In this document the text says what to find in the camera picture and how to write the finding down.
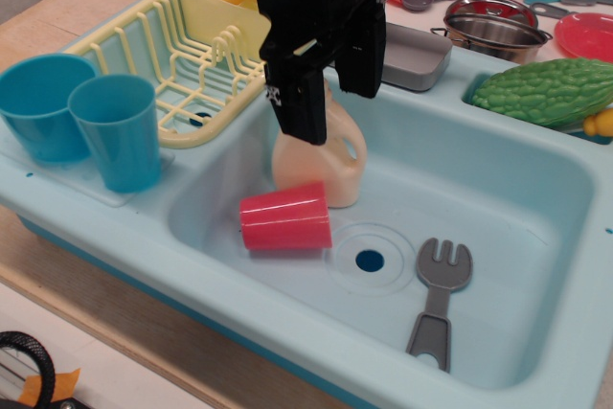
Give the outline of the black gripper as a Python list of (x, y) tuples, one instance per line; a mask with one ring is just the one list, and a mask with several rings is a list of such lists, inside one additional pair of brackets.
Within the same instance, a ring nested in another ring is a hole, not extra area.
[(257, 0), (271, 24), (260, 54), (266, 96), (282, 133), (327, 140), (323, 69), (334, 60), (340, 88), (374, 97), (386, 47), (380, 0)]

